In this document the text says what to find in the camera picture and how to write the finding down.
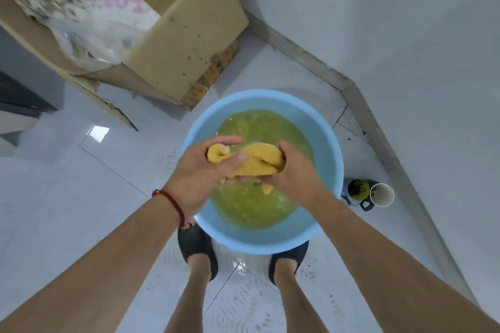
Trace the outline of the yellow cloth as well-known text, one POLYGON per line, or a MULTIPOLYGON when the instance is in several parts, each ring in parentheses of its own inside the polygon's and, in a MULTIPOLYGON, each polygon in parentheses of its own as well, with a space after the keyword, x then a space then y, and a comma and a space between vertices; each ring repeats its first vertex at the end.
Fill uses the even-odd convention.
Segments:
MULTIPOLYGON (((247 153, 246 162, 231 175, 224 178, 221 184, 229 178, 271 176, 282 172, 285 167, 284 153, 277 147, 267 143, 254 143, 241 149, 247 153)), ((231 157, 230 148, 221 143, 213 144, 207 151, 207 160, 218 164, 231 157)))

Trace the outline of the person's leg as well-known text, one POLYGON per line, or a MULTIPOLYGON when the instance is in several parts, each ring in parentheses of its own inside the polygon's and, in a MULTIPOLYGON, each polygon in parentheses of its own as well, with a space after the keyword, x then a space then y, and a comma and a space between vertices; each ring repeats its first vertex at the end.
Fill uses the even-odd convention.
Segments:
POLYGON ((187 262, 190 276, 164 333, 203 333, 203 304, 211 279, 210 259, 194 254, 187 262))
POLYGON ((299 286, 296 268, 295 260, 278 259, 273 274, 274 283, 282 298, 286 333, 329 333, 299 286))

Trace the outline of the person's left dark slipper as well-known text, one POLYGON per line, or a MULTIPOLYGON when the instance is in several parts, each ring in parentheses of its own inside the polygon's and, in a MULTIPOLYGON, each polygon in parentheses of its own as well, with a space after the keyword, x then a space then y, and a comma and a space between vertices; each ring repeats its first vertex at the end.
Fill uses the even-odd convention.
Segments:
POLYGON ((210 281, 218 274, 218 262, 211 237, 199 227, 179 228, 178 245, 184 261, 188 264, 193 255, 203 254, 210 261, 210 281))

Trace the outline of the large cardboard box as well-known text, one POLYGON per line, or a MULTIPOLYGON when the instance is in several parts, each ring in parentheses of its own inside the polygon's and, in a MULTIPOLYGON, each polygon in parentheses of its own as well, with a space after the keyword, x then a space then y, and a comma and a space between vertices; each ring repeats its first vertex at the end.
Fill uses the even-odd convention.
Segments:
POLYGON ((239 0, 143 0, 160 14, 121 65, 86 72, 66 58, 42 20, 14 0, 0 0, 0 25, 21 46, 110 115, 138 130, 112 102, 98 96, 108 84, 191 111, 238 50, 249 20, 239 0))

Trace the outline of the person's right dark slipper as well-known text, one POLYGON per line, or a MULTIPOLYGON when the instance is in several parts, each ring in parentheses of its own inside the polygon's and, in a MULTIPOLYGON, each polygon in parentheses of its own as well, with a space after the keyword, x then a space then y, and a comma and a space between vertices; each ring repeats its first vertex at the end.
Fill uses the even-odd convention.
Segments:
POLYGON ((305 255, 307 254, 308 248, 309 248, 309 240, 305 241, 301 245, 299 245, 295 248, 289 249, 285 252, 272 254, 271 261, 270 261, 270 264, 268 267, 268 277, 269 277, 271 283, 273 285, 276 285, 276 282, 274 280, 274 275, 276 273, 276 266, 277 266, 278 260, 286 259, 286 260, 294 261, 296 263, 296 268, 295 268, 293 274, 296 275, 298 268, 303 263, 305 255))

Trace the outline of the light blue plastic basin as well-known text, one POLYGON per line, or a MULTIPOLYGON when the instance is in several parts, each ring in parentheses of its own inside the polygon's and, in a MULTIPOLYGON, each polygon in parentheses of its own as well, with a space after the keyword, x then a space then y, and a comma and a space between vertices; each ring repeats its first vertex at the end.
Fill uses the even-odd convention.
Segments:
MULTIPOLYGON (((336 197, 340 197, 344 164, 335 134, 319 112, 288 93, 256 89, 223 97, 207 107, 194 121, 185 136, 180 153, 184 153, 192 144, 214 136, 229 115, 253 109, 274 111, 303 133, 311 145, 321 181, 336 197)), ((310 240, 321 230, 316 220, 301 207, 269 229, 246 230, 227 223, 210 200, 194 218, 215 241, 247 254, 285 252, 310 240)))

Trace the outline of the person's left leg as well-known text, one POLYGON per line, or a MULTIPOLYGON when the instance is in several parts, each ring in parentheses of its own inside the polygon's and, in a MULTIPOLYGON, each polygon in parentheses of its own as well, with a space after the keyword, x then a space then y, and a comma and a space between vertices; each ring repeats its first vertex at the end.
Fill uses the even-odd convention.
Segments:
POLYGON ((194 254, 187 262, 190 276, 164 333, 203 333, 203 304, 211 279, 210 259, 194 254))

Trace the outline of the clear plastic bag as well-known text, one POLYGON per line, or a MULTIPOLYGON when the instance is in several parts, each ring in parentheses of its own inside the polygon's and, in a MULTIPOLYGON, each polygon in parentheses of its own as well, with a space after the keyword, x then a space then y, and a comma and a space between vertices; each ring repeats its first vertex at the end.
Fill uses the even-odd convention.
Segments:
POLYGON ((121 65, 147 33, 145 29, 101 18, 46 18, 42 23, 52 32, 66 58, 86 72, 121 65))

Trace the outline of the person's left hand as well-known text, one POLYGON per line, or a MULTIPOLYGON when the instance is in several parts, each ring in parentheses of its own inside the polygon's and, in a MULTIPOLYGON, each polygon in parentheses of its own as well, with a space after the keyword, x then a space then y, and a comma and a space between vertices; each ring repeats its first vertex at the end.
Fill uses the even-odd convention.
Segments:
POLYGON ((173 197, 184 213, 180 227, 189 228, 196 215, 206 203, 223 178, 217 176, 217 164, 208 162, 206 154, 213 144, 226 146, 242 143, 240 136, 215 136, 188 147, 162 188, 173 197))

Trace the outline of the person's right hand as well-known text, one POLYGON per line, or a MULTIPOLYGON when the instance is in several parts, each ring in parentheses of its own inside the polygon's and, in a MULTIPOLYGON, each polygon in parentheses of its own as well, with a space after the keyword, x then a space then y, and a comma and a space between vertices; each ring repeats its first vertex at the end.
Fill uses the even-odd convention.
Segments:
POLYGON ((277 189, 307 210, 327 200, 330 191, 319 178, 312 162, 285 140, 281 140, 278 147, 284 153, 286 162, 280 172, 283 174, 283 185, 277 189))

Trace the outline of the person's dark slipper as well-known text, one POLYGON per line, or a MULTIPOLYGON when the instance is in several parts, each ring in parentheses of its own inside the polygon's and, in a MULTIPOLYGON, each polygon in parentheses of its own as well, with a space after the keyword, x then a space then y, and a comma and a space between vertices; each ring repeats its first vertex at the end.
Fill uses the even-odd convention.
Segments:
POLYGON ((211 237, 199 227, 179 228, 178 245, 184 261, 188 264, 193 255, 203 254, 210 261, 210 281, 218 274, 218 262, 211 237))
POLYGON ((293 274, 296 275, 298 268, 303 263, 305 255, 307 254, 308 248, 309 248, 309 240, 305 241, 301 245, 299 245, 295 248, 289 249, 285 252, 272 254, 271 261, 270 261, 270 264, 268 267, 268 277, 269 277, 271 283, 273 285, 276 285, 276 282, 274 280, 274 275, 276 273, 276 266, 277 266, 278 260, 286 259, 286 260, 294 261, 296 263, 296 268, 295 268, 293 274))

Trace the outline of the white paper cup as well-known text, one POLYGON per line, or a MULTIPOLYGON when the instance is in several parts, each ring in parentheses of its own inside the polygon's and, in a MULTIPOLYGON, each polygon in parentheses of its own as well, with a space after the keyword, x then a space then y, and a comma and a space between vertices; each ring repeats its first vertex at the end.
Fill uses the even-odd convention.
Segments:
POLYGON ((388 184, 375 183, 371 186, 369 200, 374 206, 386 208, 394 202, 395 192, 388 184))

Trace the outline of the green murky water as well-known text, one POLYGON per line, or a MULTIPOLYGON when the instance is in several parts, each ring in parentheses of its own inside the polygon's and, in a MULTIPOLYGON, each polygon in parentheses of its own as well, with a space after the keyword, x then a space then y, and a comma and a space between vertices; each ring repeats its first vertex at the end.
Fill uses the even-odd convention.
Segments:
MULTIPOLYGON (((230 115, 219 126, 217 136, 235 135, 242 143, 228 146, 235 152, 246 145, 277 145, 285 140, 300 150, 312 163, 314 154, 309 141, 289 120, 270 110, 248 110, 230 115)), ((268 229, 285 220, 296 209, 281 191, 254 178, 222 185, 211 195, 211 203, 220 217, 242 229, 268 229)))

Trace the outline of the person's right leg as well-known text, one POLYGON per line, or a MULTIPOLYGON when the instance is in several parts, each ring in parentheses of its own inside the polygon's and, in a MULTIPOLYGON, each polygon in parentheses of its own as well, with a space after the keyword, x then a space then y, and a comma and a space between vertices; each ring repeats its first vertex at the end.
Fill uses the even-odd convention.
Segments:
POLYGON ((278 259, 273 274, 274 283, 282 298, 286 333, 329 333, 299 286, 296 268, 295 260, 278 259))

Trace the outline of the cup with green residue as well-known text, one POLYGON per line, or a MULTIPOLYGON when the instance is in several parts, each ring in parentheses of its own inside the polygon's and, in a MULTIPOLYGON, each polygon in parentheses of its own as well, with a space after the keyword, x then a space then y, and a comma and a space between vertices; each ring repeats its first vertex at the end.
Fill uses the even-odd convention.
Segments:
POLYGON ((370 185, 359 178, 349 179, 345 184, 344 196, 348 205, 359 205, 370 195, 370 185))

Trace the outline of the dark grey furniture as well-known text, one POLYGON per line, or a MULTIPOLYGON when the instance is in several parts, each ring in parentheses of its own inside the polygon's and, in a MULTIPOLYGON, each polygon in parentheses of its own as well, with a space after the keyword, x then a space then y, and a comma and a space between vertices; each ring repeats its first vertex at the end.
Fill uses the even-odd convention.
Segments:
POLYGON ((38 119, 59 109, 0 71, 0 111, 38 119))

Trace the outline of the dark blue scoop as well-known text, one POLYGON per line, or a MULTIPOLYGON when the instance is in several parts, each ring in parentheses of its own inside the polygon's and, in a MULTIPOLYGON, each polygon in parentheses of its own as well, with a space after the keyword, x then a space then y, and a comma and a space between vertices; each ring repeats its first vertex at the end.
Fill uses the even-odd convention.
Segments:
MULTIPOLYGON (((353 178, 344 178, 344 180, 343 180, 343 186, 342 186, 342 191, 341 191, 341 198, 342 198, 342 199, 343 199, 346 203, 347 203, 347 201, 346 201, 345 196, 344 196, 344 191, 345 191, 345 184, 346 184, 346 181, 347 181, 347 180, 349 180, 349 179, 353 179, 353 178)), ((371 187, 373 184, 378 183, 378 182, 373 181, 373 180, 366 180, 366 181, 369 183, 370 187, 371 187)), ((366 198, 366 200, 362 201, 359 205, 353 205, 353 204, 352 204, 352 205, 348 205, 348 206, 354 206, 354 207, 358 206, 358 207, 361 207, 361 209, 362 209, 363 211, 365 211, 365 212, 370 211, 370 210, 372 210, 372 209, 374 208, 374 205, 370 202, 369 197, 367 197, 367 198, 366 198)))

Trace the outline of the person's right forearm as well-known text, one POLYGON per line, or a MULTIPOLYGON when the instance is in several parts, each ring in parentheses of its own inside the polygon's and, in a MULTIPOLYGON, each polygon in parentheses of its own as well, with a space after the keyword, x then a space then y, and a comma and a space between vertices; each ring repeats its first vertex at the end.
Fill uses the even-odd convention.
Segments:
POLYGON ((500 333, 500 324, 328 190, 306 201, 384 333, 500 333))

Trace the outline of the person's left forearm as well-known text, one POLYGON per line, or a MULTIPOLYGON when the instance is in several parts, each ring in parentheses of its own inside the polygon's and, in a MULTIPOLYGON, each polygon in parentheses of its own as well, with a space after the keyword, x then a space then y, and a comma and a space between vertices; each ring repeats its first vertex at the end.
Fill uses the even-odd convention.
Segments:
POLYGON ((114 333, 182 209, 163 190, 0 322, 0 333, 114 333))

